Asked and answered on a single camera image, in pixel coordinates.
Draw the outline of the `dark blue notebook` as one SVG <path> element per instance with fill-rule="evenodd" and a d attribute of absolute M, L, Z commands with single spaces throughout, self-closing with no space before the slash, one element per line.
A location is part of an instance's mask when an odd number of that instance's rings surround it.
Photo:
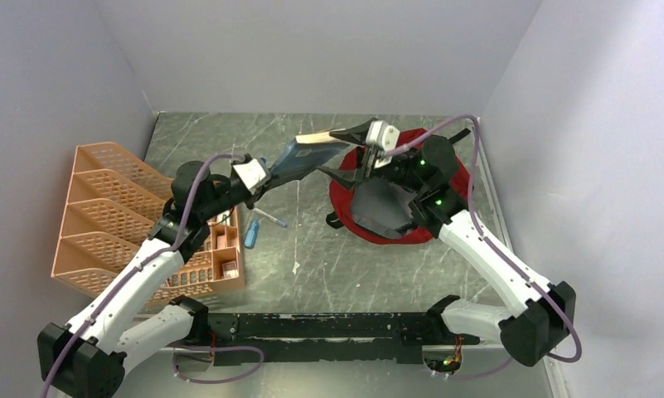
<path fill-rule="evenodd" d="M 285 147 L 273 163 L 274 170 L 319 167 L 349 147 L 329 135 L 331 131 L 300 134 Z"/>

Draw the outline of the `red student backpack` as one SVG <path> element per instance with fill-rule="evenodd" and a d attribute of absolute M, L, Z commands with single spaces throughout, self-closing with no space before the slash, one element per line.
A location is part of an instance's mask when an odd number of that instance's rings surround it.
<path fill-rule="evenodd" d="M 333 210 L 327 224 L 345 227 L 377 245 L 419 245 L 436 238 L 442 225 L 468 207 L 470 174 L 453 146 L 470 132 L 464 128 L 449 138 L 433 135 L 408 150 L 418 149 L 420 157 L 436 168 L 419 192 L 379 180 L 342 188 L 331 179 Z M 337 169 L 359 169 L 359 148 L 351 150 Z"/>

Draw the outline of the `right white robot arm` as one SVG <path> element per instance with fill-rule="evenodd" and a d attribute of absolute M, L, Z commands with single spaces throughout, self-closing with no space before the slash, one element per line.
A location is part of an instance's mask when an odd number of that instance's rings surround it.
<path fill-rule="evenodd" d="M 477 133 L 403 132 L 377 119 L 323 132 L 324 143 L 352 146 L 339 168 L 327 170 L 333 207 L 327 223 L 376 245 L 439 240 L 455 250 L 502 302 L 449 295 L 426 313 L 429 336 L 438 343 L 455 337 L 457 345 L 465 335 L 498 341 L 512 361 L 534 366 L 575 336 L 576 295 L 569 284 L 551 283 L 510 253 L 480 220 L 472 177 L 454 149 Z"/>

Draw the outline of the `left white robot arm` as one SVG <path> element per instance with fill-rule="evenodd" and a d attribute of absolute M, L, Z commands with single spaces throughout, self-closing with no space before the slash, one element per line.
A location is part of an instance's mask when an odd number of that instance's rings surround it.
<path fill-rule="evenodd" d="M 139 325 L 133 325 L 133 317 L 205 244 L 210 219 L 242 203 L 252 206 L 268 190 L 313 171 L 299 161 L 267 166 L 247 155 L 231 155 L 229 162 L 227 176 L 213 174 L 209 161 L 182 164 L 161 217 L 115 280 L 69 321 L 41 330 L 41 396 L 111 397 L 137 365 L 161 348 L 206 340 L 207 311 L 192 298 L 176 298 Z"/>

